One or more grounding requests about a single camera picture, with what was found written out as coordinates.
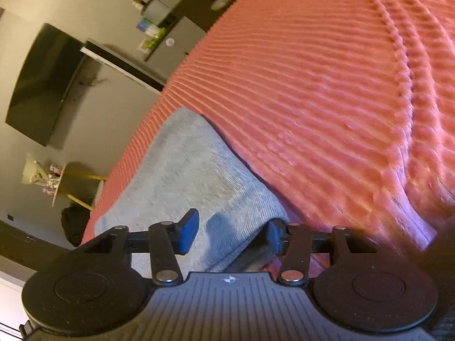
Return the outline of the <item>grey pants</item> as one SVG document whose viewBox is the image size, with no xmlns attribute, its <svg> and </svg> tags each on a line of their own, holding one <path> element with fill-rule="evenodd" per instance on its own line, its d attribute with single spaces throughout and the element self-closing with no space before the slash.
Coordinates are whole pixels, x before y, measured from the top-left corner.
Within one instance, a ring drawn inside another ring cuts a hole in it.
<svg viewBox="0 0 455 341">
<path fill-rule="evenodd" d="M 191 208 L 200 225 L 181 272 L 256 272 L 272 260 L 259 234 L 269 220 L 288 221 L 278 198 L 191 110 L 176 110 L 160 127 L 128 186 L 95 224 L 133 232 L 178 222 Z"/>
</svg>

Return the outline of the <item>black bag on floor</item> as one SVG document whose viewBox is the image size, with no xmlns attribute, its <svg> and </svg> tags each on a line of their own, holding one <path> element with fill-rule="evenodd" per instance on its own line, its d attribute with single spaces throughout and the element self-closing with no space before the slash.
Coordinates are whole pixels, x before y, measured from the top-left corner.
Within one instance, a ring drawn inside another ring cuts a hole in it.
<svg viewBox="0 0 455 341">
<path fill-rule="evenodd" d="M 72 204 L 61 212 L 61 226 L 66 240 L 72 246 L 81 244 L 89 220 L 90 211 L 80 205 Z"/>
</svg>

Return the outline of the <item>yellow legged side table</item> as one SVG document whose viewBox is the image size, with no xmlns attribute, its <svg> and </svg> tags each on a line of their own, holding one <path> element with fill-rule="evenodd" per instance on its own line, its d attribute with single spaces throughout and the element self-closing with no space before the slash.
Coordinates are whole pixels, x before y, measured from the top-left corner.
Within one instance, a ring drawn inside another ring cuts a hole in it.
<svg viewBox="0 0 455 341">
<path fill-rule="evenodd" d="M 93 211 L 106 180 L 106 176 L 95 174 L 89 166 L 83 163 L 67 163 L 59 177 L 52 198 L 52 208 L 61 200 L 67 199 L 76 205 Z"/>
</svg>

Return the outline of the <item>items on side table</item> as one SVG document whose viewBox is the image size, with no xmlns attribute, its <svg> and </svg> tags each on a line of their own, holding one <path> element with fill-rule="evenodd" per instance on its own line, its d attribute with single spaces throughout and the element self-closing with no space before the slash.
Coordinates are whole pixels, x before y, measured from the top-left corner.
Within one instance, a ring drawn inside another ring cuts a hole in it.
<svg viewBox="0 0 455 341">
<path fill-rule="evenodd" d="M 21 183 L 42 187 L 42 192 L 55 196 L 63 174 L 63 168 L 56 164 L 42 165 L 33 155 L 27 154 L 22 170 Z"/>
</svg>

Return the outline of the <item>pink ribbed bedspread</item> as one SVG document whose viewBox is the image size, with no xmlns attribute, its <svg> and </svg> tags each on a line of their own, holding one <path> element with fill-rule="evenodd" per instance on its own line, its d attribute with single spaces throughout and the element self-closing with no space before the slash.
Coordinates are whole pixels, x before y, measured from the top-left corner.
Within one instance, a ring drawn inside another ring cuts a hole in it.
<svg viewBox="0 0 455 341">
<path fill-rule="evenodd" d="M 454 231 L 454 0 L 237 0 L 146 114 L 85 240 L 180 108 L 288 219 L 408 256 Z"/>
</svg>

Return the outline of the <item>white standing panel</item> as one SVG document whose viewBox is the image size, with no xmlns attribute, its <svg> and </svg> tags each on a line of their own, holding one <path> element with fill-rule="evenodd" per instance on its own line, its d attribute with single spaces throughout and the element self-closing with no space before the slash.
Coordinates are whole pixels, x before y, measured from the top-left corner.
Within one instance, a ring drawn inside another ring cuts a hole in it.
<svg viewBox="0 0 455 341">
<path fill-rule="evenodd" d="M 81 47 L 80 52 L 102 65 L 115 69 L 117 72 L 148 89 L 161 92 L 165 87 L 165 83 L 162 80 L 97 41 L 87 39 Z"/>
</svg>

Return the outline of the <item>grey drawer cabinet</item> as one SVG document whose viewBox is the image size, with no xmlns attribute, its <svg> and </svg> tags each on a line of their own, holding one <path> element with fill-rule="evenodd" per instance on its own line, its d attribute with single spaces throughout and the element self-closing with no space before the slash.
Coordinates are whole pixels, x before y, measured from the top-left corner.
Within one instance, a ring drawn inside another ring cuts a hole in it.
<svg viewBox="0 0 455 341">
<path fill-rule="evenodd" d="M 166 82 L 205 34 L 202 28 L 187 17 L 183 17 L 153 50 L 146 60 L 147 68 L 160 81 Z"/>
</svg>

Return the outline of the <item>blue white tissue box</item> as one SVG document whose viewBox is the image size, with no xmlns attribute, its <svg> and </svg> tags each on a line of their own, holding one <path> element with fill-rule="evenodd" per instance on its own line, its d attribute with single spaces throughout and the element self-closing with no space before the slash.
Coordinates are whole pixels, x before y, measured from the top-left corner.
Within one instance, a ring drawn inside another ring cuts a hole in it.
<svg viewBox="0 0 455 341">
<path fill-rule="evenodd" d="M 149 21 L 146 18 L 141 19 L 138 23 L 136 28 L 140 30 L 142 33 L 146 34 L 147 36 L 153 37 L 155 36 L 159 31 L 160 27 L 154 25 L 151 21 Z"/>
</svg>

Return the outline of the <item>black wall television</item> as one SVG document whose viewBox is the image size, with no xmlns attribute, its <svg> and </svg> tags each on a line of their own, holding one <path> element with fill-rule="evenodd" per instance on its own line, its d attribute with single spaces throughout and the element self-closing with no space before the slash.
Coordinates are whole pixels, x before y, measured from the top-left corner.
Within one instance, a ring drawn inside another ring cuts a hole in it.
<svg viewBox="0 0 455 341">
<path fill-rule="evenodd" d="M 81 41 L 43 24 L 19 73 L 5 123 L 46 146 L 82 64 L 82 47 Z"/>
</svg>

